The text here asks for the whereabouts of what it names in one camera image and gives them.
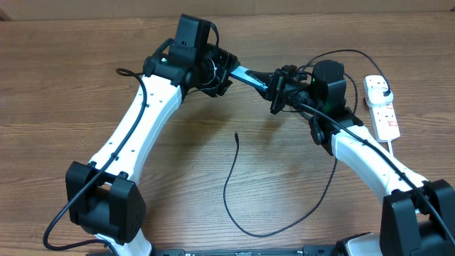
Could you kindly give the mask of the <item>blue Galaxy smartphone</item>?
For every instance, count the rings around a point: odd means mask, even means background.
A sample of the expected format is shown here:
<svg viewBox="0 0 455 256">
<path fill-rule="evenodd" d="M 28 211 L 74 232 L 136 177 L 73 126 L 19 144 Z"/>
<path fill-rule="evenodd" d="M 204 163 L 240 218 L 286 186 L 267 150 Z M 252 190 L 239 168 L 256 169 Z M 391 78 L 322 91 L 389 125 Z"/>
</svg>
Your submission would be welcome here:
<svg viewBox="0 0 455 256">
<path fill-rule="evenodd" d="M 239 65 L 230 72 L 230 77 L 252 86 L 263 98 L 267 96 L 269 73 L 257 72 Z"/>
</svg>

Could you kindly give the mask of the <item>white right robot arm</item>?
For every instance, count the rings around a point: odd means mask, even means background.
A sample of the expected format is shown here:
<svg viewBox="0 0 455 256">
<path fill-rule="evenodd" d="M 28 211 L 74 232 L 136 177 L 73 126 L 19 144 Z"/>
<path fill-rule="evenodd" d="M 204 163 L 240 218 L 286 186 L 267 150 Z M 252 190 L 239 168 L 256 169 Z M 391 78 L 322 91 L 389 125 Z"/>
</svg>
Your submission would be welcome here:
<svg viewBox="0 0 455 256">
<path fill-rule="evenodd" d="M 273 73 L 238 68 L 233 76 L 270 101 L 273 114 L 287 105 L 310 113 L 314 142 L 354 170 L 382 203 L 380 232 L 345 238 L 334 255 L 454 254 L 454 188 L 413 172 L 371 137 L 346 107 L 342 64 L 322 60 L 310 73 L 294 65 Z"/>
</svg>

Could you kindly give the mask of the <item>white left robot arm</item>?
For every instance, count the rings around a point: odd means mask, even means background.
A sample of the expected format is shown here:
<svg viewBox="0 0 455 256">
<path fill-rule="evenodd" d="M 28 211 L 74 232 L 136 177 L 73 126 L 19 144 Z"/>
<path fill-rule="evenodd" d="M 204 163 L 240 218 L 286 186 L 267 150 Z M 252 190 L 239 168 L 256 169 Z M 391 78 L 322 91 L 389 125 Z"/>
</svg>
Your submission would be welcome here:
<svg viewBox="0 0 455 256">
<path fill-rule="evenodd" d="M 139 179 L 149 152 L 169 117 L 191 89 L 222 96 L 237 58 L 208 42 L 216 25 L 181 15 L 176 35 L 144 61 L 141 73 L 117 69 L 139 82 L 133 103 L 107 143 L 88 164 L 73 162 L 65 175 L 70 219 L 95 235 L 110 255 L 150 255 L 141 230 L 146 204 Z"/>
</svg>

